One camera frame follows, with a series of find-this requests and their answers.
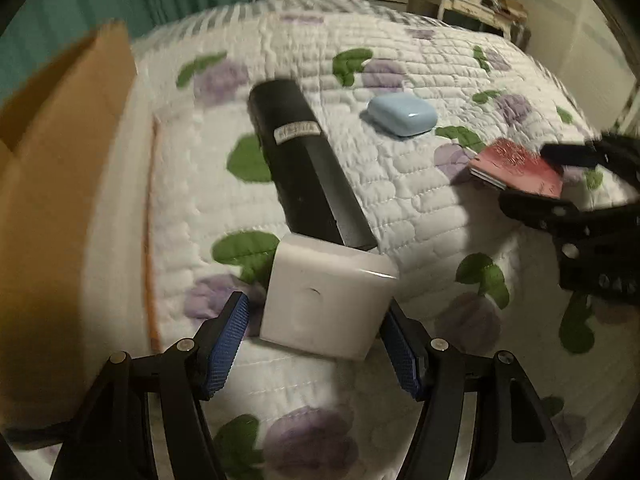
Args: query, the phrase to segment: blue textured pad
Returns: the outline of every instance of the blue textured pad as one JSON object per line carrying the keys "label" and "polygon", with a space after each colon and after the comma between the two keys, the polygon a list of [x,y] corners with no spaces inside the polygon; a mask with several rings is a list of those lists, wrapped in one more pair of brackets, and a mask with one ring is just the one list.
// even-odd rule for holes
{"label": "blue textured pad", "polygon": [[209,369],[204,386],[209,397],[225,385],[248,323],[249,299],[243,294],[209,356]]}
{"label": "blue textured pad", "polygon": [[391,312],[387,312],[380,326],[380,337],[385,344],[386,353],[396,371],[396,377],[402,389],[414,399],[420,394],[420,378],[416,365],[416,357],[404,339],[398,322]]}

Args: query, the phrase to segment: desk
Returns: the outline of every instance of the desk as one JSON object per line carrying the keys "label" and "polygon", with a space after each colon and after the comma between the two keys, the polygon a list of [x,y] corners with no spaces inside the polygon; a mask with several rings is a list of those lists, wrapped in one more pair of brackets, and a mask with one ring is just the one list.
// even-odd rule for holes
{"label": "desk", "polygon": [[481,4],[475,4],[471,0],[409,0],[407,10],[414,14],[422,14],[421,11],[424,10],[425,2],[438,6],[437,18],[439,20],[443,19],[445,10],[454,10],[491,27],[500,29],[507,40],[511,39],[511,24],[513,20]]}

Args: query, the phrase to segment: white label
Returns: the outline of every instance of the white label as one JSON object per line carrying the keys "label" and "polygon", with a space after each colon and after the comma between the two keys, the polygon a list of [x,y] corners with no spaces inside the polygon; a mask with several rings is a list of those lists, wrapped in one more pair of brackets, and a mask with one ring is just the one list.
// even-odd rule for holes
{"label": "white label", "polygon": [[300,121],[298,123],[284,124],[273,131],[273,137],[276,144],[282,144],[287,140],[295,137],[303,137],[306,135],[320,135],[322,130],[315,121]]}

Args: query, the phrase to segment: black cylindrical case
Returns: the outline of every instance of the black cylindrical case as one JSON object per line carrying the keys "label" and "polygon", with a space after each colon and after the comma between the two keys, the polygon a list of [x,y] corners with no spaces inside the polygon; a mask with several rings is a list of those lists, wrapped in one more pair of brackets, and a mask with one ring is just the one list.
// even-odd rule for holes
{"label": "black cylindrical case", "polygon": [[291,231],[368,251],[377,245],[340,163],[297,83],[256,85],[249,112]]}

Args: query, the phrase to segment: brown cardboard flap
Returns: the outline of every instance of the brown cardboard flap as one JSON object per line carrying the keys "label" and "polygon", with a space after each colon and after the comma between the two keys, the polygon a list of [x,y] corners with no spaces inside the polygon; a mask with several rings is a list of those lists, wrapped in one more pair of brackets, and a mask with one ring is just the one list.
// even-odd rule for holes
{"label": "brown cardboard flap", "polygon": [[135,75],[126,28],[111,23],[63,52],[0,110],[4,426],[68,420],[84,395],[86,230]]}

